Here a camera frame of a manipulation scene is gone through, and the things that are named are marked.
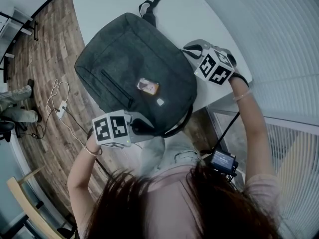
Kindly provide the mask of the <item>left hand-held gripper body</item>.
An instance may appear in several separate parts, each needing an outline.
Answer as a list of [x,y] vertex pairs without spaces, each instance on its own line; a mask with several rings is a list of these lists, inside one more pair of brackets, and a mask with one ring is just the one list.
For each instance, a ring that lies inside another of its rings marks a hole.
[[124,110],[118,110],[93,119],[92,125],[96,143],[110,148],[131,146],[128,117]]

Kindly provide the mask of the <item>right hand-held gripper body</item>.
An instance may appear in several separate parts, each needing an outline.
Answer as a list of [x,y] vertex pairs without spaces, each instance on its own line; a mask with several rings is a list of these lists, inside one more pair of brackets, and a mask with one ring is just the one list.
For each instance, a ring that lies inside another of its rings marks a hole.
[[227,54],[204,44],[201,61],[194,75],[199,79],[222,86],[235,72]]

